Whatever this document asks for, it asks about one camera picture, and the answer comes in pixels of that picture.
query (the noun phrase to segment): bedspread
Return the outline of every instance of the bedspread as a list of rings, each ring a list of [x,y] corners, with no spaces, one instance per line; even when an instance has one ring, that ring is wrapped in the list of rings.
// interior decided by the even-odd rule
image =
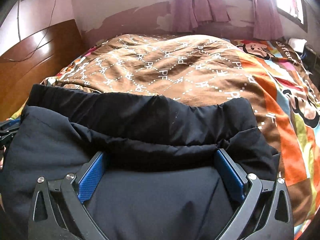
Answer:
[[[319,91],[287,44],[125,34],[91,49],[44,84],[164,95],[189,106],[247,98],[267,142],[281,153],[279,176],[290,193],[296,238],[319,208]]]

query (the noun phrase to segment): blue gripper pad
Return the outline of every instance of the blue gripper pad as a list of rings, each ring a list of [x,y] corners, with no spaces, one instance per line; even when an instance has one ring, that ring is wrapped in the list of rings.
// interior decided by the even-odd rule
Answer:
[[[244,185],[220,150],[218,150],[214,155],[214,167],[220,174],[230,197],[233,200],[242,203],[245,197]]]
[[[103,153],[100,154],[79,183],[78,199],[82,204],[92,197],[94,190],[106,170],[106,158],[104,158],[103,155]]]

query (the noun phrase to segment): cartoon character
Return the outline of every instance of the cartoon character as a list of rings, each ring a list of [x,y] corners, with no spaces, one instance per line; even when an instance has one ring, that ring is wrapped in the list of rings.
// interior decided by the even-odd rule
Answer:
[[[237,47],[243,52],[254,55],[256,57],[269,60],[274,57],[269,51],[265,50],[268,46],[265,44],[255,43],[253,41],[242,41],[243,45],[237,45]]]
[[[285,89],[282,93],[289,98],[293,111],[303,118],[307,126],[315,128],[318,125],[320,120],[319,110],[304,92]]]

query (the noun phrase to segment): wooden headboard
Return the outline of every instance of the wooden headboard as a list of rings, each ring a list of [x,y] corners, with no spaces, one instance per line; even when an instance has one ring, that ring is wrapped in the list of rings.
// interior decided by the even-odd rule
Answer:
[[[6,59],[23,60],[29,57],[40,41],[41,44],[31,58],[22,62]],[[19,110],[33,84],[56,75],[84,51],[75,20],[58,23],[34,33],[6,51],[0,57],[0,121]]]

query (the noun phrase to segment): power cord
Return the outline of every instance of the power cord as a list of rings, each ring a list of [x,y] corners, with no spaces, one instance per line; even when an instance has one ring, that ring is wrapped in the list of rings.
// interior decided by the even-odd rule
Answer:
[[[57,0],[54,0],[54,5],[53,5],[52,13],[51,13],[51,18],[50,18],[49,26],[47,27],[47,31],[45,32],[45,35],[42,37],[42,39],[41,39],[41,41],[39,42],[39,44],[38,44],[38,46],[36,47],[36,49],[32,51],[32,54],[31,54],[29,57],[26,57],[26,58],[23,59],[23,60],[14,60],[14,59],[11,59],[11,58],[6,58],[6,57],[2,57],[2,59],[5,59],[5,60],[11,61],[11,62],[23,62],[23,61],[25,61],[25,60],[27,60],[27,59],[30,59],[30,58],[34,55],[34,53],[36,52],[36,50],[39,48],[42,40],[44,39],[44,37],[45,37],[45,36],[47,35],[47,33],[48,33],[48,30],[49,30],[49,27],[50,27],[51,21],[52,21],[53,11],[54,11],[54,8],[55,8],[55,6],[56,6],[56,1],[57,1]],[[20,28],[19,28],[19,3],[20,3],[20,0],[18,1],[18,35],[20,34]]]

